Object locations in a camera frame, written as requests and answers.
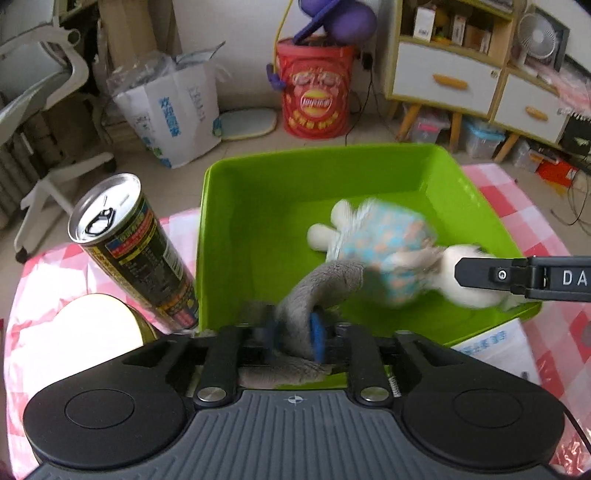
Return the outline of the grey office chair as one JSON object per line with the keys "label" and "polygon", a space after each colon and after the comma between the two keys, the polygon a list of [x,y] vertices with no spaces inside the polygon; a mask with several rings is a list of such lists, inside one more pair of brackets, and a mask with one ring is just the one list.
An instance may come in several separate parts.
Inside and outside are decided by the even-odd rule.
{"label": "grey office chair", "polygon": [[26,137],[24,125],[76,93],[89,67],[76,51],[80,34],[60,25],[53,1],[1,3],[1,225],[22,212],[15,259],[30,258],[24,242],[51,199],[66,213],[73,204],[59,186],[103,167],[116,169],[110,152],[71,165],[50,167]]}

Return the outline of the blue white milk carton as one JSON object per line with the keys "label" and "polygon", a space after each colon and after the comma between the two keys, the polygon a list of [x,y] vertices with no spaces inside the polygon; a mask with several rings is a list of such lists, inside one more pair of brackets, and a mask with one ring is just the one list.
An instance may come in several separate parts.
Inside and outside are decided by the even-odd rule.
{"label": "blue white milk carton", "polygon": [[514,319],[453,346],[453,349],[536,385],[541,378],[519,319]]}

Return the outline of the black yellow drink can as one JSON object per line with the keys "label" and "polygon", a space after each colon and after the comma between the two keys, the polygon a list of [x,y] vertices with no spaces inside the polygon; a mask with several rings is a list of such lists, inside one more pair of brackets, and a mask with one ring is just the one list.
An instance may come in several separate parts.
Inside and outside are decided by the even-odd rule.
{"label": "black yellow drink can", "polygon": [[115,174],[91,188],[70,214],[68,235],[169,330],[188,330],[198,323],[193,275],[137,176]]}

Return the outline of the plush doll blue dress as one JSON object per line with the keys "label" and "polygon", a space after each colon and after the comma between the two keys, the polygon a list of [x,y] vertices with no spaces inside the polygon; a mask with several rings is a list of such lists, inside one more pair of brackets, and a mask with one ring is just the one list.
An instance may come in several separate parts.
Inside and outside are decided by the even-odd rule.
{"label": "plush doll blue dress", "polygon": [[308,228],[308,246],[325,253],[325,262],[304,276],[276,306],[249,308],[250,317],[266,315],[276,322],[270,367],[240,373],[240,385],[273,389],[320,382],[332,365],[315,362],[311,348],[310,314],[332,309],[353,296],[381,306],[399,307],[428,291],[469,309],[512,307],[506,292],[462,287],[455,267],[464,257],[488,258],[476,245],[448,247],[423,215],[389,202],[369,199],[353,208],[335,203],[331,223]]}

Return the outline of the wooden shelf cabinet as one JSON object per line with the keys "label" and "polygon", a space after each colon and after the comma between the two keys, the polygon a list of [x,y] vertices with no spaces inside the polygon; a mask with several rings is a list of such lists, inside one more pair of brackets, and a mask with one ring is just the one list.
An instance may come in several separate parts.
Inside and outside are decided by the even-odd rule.
{"label": "wooden shelf cabinet", "polygon": [[[448,34],[456,15],[467,20],[480,16],[488,25],[488,49],[480,52],[467,46],[470,33],[463,28],[462,43],[432,35],[414,35],[422,7],[434,11],[436,23],[445,21]],[[498,107],[510,59],[519,7],[503,9],[489,1],[384,1],[381,3],[377,35],[377,77],[384,98],[398,107],[408,105],[396,139],[403,142],[424,107],[451,113],[449,150],[457,150],[462,120],[471,115],[491,121]]]}

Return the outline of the green plastic bin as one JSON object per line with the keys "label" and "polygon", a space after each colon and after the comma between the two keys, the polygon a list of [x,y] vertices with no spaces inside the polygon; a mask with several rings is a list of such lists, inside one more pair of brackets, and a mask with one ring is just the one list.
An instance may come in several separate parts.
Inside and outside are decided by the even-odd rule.
{"label": "green plastic bin", "polygon": [[429,145],[291,150],[226,159],[204,177],[199,326],[270,323],[270,346],[239,382],[269,389],[334,371],[311,341],[315,307],[377,336],[417,331],[456,344],[537,302],[460,286],[464,257],[519,253],[455,160]]}

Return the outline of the clear storage box pink label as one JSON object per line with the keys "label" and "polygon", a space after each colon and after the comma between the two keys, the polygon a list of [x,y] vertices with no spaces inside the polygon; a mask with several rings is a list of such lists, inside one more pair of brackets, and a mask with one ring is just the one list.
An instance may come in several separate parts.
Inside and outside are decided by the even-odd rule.
{"label": "clear storage box pink label", "polygon": [[435,144],[444,130],[449,130],[451,122],[446,111],[422,107],[413,127],[409,139],[413,143]]}

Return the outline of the white round floor scale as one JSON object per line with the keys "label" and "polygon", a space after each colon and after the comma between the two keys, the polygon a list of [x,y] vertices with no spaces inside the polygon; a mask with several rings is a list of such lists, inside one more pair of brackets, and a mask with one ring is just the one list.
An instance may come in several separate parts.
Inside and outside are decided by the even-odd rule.
{"label": "white round floor scale", "polygon": [[262,137],[276,129],[277,112],[270,108],[232,110],[221,114],[221,140]]}

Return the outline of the pink checkered tablecloth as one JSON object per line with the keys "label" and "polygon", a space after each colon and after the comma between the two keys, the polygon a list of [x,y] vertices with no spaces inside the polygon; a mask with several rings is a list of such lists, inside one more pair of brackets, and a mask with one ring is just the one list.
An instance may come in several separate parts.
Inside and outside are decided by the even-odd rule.
{"label": "pink checkered tablecloth", "polygon": [[[481,191],[527,255],[563,256],[567,249],[540,210],[514,179],[493,163],[467,165],[465,174]],[[51,321],[68,303],[86,294],[103,293],[130,303],[76,246],[50,250],[28,261],[16,289],[5,336],[4,381],[7,439],[14,476],[25,478],[38,465],[22,425],[27,401],[41,388],[68,374],[51,372],[36,359]],[[590,307],[549,302],[523,325],[541,384],[556,395],[584,429],[590,428]]]}

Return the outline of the red box on floor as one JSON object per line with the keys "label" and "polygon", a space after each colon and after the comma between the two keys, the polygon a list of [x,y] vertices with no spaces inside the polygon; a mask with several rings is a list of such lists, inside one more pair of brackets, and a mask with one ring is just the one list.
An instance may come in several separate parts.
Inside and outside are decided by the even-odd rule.
{"label": "red box on floor", "polygon": [[547,182],[569,188],[572,186],[577,171],[577,168],[564,160],[554,162],[544,160],[539,165],[536,173]]}

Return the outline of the purple hopper ball toy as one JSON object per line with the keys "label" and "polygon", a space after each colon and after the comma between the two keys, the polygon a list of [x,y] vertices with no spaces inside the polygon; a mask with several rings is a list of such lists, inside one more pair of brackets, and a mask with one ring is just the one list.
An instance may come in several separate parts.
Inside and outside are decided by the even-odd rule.
{"label": "purple hopper ball toy", "polygon": [[324,29],[339,44],[359,44],[372,37],[378,26],[375,12],[361,1],[308,0],[298,7],[311,21],[294,35],[294,44],[303,45],[318,29]]}

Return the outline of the gold lid clear jar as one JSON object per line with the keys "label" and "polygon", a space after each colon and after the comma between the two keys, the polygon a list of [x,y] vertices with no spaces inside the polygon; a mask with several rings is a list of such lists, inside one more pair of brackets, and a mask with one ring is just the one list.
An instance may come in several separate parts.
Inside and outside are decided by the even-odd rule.
{"label": "gold lid clear jar", "polygon": [[63,307],[52,332],[69,343],[125,353],[157,340],[161,333],[135,308],[108,294],[88,294]]}

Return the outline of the white desk fan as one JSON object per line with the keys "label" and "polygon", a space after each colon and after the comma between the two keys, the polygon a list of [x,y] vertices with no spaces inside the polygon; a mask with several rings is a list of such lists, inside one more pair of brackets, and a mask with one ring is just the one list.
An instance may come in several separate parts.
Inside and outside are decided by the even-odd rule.
{"label": "white desk fan", "polygon": [[550,58],[557,47],[556,32],[551,23],[537,13],[524,14],[517,26],[517,40],[521,46],[519,63],[524,65],[527,57],[535,60]]}

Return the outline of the low wooden drawer cabinet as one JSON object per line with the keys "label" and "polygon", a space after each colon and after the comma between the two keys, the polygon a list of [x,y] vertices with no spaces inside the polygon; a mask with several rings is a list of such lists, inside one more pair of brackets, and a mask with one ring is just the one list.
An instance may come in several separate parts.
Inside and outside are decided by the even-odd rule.
{"label": "low wooden drawer cabinet", "polygon": [[491,106],[490,123],[508,131],[494,161],[502,163],[517,141],[529,138],[560,149],[558,142],[567,117],[561,112],[558,91],[512,66],[501,73]]}

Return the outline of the clear storage box blue lid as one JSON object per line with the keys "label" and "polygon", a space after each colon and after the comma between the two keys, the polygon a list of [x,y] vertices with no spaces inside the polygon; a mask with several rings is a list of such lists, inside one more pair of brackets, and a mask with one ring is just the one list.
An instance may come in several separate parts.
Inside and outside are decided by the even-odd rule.
{"label": "clear storage box blue lid", "polygon": [[506,139],[504,129],[475,117],[465,118],[462,128],[465,150],[474,159],[492,160],[497,148]]}

